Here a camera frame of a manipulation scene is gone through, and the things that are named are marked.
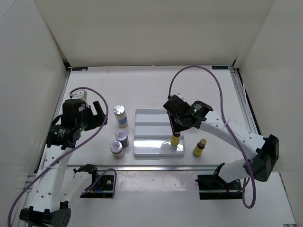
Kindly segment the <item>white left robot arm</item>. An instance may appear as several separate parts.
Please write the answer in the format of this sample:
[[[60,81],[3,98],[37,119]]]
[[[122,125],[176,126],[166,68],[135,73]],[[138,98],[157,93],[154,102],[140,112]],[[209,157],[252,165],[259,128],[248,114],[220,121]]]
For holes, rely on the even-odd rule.
[[[99,101],[88,105],[85,98],[67,99],[62,114],[49,129],[46,146],[60,149],[45,157],[44,168],[32,181],[36,188],[27,208],[20,211],[20,220],[35,227],[66,227],[71,218],[69,200],[61,198],[61,187],[67,164],[77,147],[82,131],[101,129],[107,123]]]

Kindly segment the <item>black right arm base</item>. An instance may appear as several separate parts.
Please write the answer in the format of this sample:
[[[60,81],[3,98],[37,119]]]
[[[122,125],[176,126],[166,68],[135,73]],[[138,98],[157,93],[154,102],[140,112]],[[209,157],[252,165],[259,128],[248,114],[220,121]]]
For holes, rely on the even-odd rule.
[[[240,200],[242,199],[242,185],[240,180],[226,183],[213,175],[198,175],[200,200]]]

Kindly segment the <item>yellow cork-top bottle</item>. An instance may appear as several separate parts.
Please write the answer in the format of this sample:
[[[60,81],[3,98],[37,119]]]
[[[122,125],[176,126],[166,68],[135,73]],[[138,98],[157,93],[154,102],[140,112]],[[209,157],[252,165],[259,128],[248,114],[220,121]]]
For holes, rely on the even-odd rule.
[[[175,133],[172,134],[172,137],[171,137],[171,145],[172,146],[177,146],[179,144],[180,136],[181,136],[180,132],[175,132]]]
[[[202,154],[202,152],[203,152],[203,150],[204,150],[204,148],[206,146],[206,143],[207,143],[206,139],[201,139],[197,143],[197,145],[195,146],[195,148],[193,149],[193,152],[192,152],[193,155],[196,156],[196,157],[201,156],[201,154]]]

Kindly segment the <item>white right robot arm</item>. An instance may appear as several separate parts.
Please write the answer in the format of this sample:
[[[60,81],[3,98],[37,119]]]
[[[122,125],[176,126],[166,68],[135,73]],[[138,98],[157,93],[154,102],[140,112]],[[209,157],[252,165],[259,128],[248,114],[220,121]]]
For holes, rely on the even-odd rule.
[[[225,188],[230,182],[249,177],[266,182],[279,159],[279,139],[274,135],[264,137],[254,134],[234,123],[224,123],[211,106],[202,101],[192,105],[179,95],[172,95],[163,105],[169,116],[173,133],[196,128],[208,132],[239,151],[245,157],[231,163],[223,163],[214,172],[213,185]]]

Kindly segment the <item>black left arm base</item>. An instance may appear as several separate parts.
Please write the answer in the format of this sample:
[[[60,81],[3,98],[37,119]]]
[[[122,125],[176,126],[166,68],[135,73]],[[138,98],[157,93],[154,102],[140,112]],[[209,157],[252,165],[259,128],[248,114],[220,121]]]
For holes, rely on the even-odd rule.
[[[81,198],[113,199],[116,192],[116,170],[110,168],[97,176],[96,180],[81,194]]]

